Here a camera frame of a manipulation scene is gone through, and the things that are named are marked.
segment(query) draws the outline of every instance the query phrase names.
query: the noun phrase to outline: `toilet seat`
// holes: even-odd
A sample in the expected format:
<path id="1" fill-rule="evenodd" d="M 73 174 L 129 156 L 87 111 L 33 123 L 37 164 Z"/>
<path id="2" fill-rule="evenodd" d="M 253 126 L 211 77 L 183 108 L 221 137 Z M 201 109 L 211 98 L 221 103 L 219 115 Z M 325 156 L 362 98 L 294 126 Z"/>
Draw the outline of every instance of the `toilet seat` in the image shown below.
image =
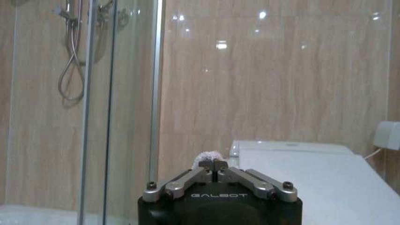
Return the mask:
<path id="1" fill-rule="evenodd" d="M 239 169 L 293 182 L 303 225 L 400 224 L 398 195 L 343 146 L 265 141 L 234 141 L 233 146 L 229 161 Z"/>

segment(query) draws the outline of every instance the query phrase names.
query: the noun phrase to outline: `shower hose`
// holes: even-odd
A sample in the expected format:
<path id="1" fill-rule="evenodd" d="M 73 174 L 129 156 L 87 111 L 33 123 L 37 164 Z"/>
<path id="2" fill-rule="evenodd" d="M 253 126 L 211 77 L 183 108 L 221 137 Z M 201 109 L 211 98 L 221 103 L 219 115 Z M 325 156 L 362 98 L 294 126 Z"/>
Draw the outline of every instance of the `shower hose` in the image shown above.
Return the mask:
<path id="1" fill-rule="evenodd" d="M 98 6 L 98 12 L 107 13 L 107 10 L 113 4 L 113 0 L 109 0 L 109 2 L 105 5 Z M 65 18 L 65 24 L 66 24 L 66 30 L 65 30 L 65 47 L 67 51 L 69 59 L 66 61 L 65 67 L 61 71 L 59 77 L 58 77 L 58 92 L 61 97 L 67 101 L 79 101 L 83 95 L 83 75 L 81 67 L 85 66 L 85 61 L 79 61 L 77 52 L 79 48 L 79 34 L 81 34 L 81 11 L 82 11 L 82 0 L 78 0 L 78 6 L 77 6 L 77 18 L 70 18 L 67 12 L 61 12 L 61 10 L 57 10 L 57 14 L 61 15 Z M 99 29 L 103 29 L 105 27 L 105 19 L 101 16 L 99 21 Z M 62 83 L 65 79 L 65 75 L 67 72 L 67 69 L 70 66 L 74 65 L 77 68 L 79 81 L 81 81 L 81 88 L 79 93 L 77 96 L 67 96 L 66 91 L 62 89 Z"/>

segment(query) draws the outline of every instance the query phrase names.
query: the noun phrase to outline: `tiled wall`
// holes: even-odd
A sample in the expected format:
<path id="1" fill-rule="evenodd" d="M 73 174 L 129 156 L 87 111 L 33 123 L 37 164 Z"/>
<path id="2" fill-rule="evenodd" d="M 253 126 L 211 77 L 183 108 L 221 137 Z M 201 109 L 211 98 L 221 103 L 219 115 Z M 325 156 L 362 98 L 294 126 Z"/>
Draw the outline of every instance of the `tiled wall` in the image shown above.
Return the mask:
<path id="1" fill-rule="evenodd" d="M 15 8 L 5 202 L 75 209 L 81 103 L 69 105 L 57 91 L 67 54 L 65 22 L 51 12 L 65 1 L 3 2 Z M 69 91 L 75 93 L 79 90 L 75 71 L 73 76 Z"/>
<path id="2" fill-rule="evenodd" d="M 369 154 L 389 39 L 389 0 L 166 0 L 159 178 L 233 139 Z M 370 164 L 383 177 L 383 153 Z"/>
<path id="3" fill-rule="evenodd" d="M 387 119 L 400 120 L 400 0 L 391 7 Z M 400 193 L 400 152 L 386 150 L 386 182 Z"/>
<path id="4" fill-rule="evenodd" d="M 14 7 L 0 1 L 0 204 L 5 199 Z"/>

